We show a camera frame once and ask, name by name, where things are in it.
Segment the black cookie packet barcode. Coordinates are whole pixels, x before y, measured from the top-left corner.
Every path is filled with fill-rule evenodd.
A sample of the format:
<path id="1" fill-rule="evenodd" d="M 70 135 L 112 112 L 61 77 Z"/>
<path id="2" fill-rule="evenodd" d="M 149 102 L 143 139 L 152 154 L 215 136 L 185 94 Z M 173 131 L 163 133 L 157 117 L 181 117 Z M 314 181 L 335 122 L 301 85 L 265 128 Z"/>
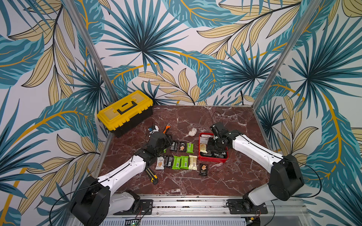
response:
<path id="1" fill-rule="evenodd" d="M 178 151 L 178 146 L 179 146 L 179 142 L 178 141 L 174 141 L 170 147 L 171 151 L 177 152 Z"/>

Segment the cream cookie packet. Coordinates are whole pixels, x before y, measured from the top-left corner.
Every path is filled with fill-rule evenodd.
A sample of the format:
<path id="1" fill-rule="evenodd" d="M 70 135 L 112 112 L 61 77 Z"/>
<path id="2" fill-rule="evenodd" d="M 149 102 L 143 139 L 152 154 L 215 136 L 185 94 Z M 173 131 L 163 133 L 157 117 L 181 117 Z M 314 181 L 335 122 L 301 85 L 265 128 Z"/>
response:
<path id="1" fill-rule="evenodd" d="M 206 148 L 206 144 L 200 144 L 199 145 L 199 151 L 200 151 L 200 153 L 208 153 L 207 148 Z"/>
<path id="2" fill-rule="evenodd" d="M 189 156 L 189 170 L 197 170 L 197 159 L 198 157 L 195 155 Z"/>

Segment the white drycake cookie packet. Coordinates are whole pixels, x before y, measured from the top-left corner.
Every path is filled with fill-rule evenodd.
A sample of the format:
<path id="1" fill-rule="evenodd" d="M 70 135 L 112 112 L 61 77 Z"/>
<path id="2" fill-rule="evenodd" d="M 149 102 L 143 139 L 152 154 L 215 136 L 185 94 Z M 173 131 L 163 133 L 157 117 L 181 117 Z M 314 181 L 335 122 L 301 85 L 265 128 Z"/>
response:
<path id="1" fill-rule="evenodd" d="M 155 170 L 163 170 L 165 168 L 164 163 L 165 163 L 164 157 L 162 157 L 162 156 L 158 157 L 157 161 L 156 161 Z"/>

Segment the black drycake cookie packet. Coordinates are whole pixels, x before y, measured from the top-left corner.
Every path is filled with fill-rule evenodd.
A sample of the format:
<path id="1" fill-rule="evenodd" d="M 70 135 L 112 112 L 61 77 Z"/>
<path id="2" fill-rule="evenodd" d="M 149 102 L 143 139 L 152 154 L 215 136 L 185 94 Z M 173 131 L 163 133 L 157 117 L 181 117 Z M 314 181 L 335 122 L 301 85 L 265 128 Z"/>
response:
<path id="1" fill-rule="evenodd" d="M 179 152 L 186 152 L 186 151 L 187 151 L 187 143 L 179 142 Z"/>

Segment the green cookie packet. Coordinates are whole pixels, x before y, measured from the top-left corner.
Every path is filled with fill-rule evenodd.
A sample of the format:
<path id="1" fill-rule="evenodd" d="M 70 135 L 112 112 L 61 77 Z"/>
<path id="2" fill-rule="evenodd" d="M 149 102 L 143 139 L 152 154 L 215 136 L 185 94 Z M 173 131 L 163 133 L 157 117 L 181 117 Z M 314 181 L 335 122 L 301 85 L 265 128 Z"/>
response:
<path id="1" fill-rule="evenodd" d="M 189 156 L 181 156 L 181 169 L 189 169 Z"/>
<path id="2" fill-rule="evenodd" d="M 186 153 L 194 153 L 193 150 L 194 150 L 194 144 L 187 143 Z"/>
<path id="3" fill-rule="evenodd" d="M 182 160 L 182 158 L 180 156 L 174 156 L 172 169 L 180 170 L 181 169 L 181 160 Z"/>

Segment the white plastic pipe elbow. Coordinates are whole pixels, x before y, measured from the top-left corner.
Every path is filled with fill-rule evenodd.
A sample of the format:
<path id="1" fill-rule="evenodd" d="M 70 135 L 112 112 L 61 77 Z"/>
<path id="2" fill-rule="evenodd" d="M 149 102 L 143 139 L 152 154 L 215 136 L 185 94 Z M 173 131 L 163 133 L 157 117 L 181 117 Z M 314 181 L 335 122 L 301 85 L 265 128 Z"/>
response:
<path id="1" fill-rule="evenodd" d="M 197 134 L 197 129 L 196 128 L 191 129 L 191 131 L 189 131 L 189 133 L 188 133 L 188 135 L 191 136 L 191 137 L 194 137 L 196 134 Z"/>

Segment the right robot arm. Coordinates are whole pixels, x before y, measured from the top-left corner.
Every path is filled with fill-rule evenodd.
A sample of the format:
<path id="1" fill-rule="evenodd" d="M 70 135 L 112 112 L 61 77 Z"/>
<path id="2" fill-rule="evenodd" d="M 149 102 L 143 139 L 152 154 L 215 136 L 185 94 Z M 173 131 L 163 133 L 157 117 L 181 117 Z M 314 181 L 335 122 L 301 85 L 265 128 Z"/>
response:
<path id="1" fill-rule="evenodd" d="M 252 189 L 244 196 L 250 205 L 259 206 L 273 200 L 287 201 L 304 186 L 301 169 L 294 156 L 273 152 L 239 131 L 214 131 L 213 134 L 217 148 L 241 152 L 269 173 L 266 184 Z"/>

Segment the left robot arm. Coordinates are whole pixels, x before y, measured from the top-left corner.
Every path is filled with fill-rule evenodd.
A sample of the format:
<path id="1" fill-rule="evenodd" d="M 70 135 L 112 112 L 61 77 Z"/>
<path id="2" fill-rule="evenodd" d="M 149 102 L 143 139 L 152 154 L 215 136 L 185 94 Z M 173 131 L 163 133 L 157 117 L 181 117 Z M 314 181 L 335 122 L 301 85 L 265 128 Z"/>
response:
<path id="1" fill-rule="evenodd" d="M 140 197 L 127 190 L 119 197 L 115 192 L 133 177 L 145 172 L 153 184 L 158 177 L 150 168 L 165 149 L 173 144 L 171 135 L 154 132 L 148 143 L 115 170 L 94 178 L 87 177 L 75 192 L 70 212 L 85 226 L 99 226 L 108 215 L 119 212 L 138 213 Z"/>

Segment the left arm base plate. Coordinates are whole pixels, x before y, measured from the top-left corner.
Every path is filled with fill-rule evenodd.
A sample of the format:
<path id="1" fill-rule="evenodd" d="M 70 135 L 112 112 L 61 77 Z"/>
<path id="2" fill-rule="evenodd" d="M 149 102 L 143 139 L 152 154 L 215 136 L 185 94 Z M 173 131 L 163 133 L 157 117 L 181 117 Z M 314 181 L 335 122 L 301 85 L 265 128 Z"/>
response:
<path id="1" fill-rule="evenodd" d="M 153 208 L 153 200 L 152 199 L 141 199 L 136 200 L 135 203 L 131 206 L 131 208 L 127 211 L 118 211 L 114 213 L 116 216 L 121 215 L 151 215 Z"/>

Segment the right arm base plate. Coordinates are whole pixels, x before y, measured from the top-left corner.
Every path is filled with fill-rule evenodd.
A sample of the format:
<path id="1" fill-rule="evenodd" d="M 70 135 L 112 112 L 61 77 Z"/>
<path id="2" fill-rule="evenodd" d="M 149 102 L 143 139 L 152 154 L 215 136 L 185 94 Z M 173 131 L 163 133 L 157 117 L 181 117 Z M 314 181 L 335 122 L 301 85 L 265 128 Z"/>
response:
<path id="1" fill-rule="evenodd" d="M 246 199 L 228 199 L 226 201 L 230 214 L 267 214 L 266 204 L 255 206 Z"/>

